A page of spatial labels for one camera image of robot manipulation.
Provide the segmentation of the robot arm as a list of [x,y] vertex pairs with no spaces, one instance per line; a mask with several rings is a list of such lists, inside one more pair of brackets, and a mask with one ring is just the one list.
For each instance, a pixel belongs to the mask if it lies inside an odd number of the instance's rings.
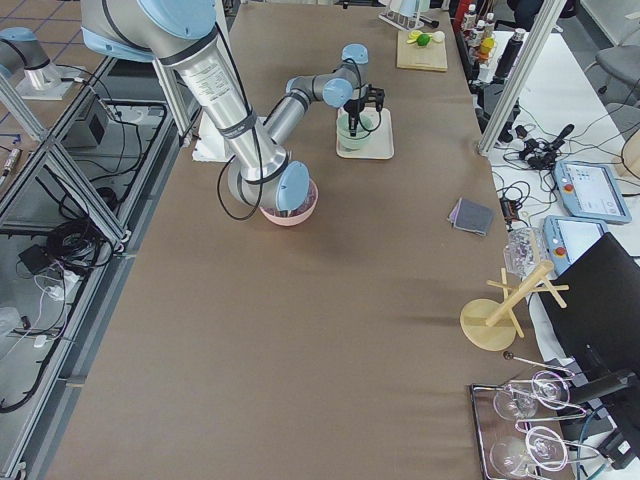
[[368,103],[381,107],[385,93],[367,81],[368,51],[344,47],[328,74],[296,77],[265,121],[247,99],[212,1],[84,1],[82,34],[91,50],[110,57],[156,63],[175,71],[230,147],[230,193],[254,209],[293,211],[309,196],[307,166],[281,143],[322,101],[348,114],[350,133]]
[[35,33],[26,27],[9,27],[1,31],[1,76],[11,78],[17,71],[35,71],[51,60]]

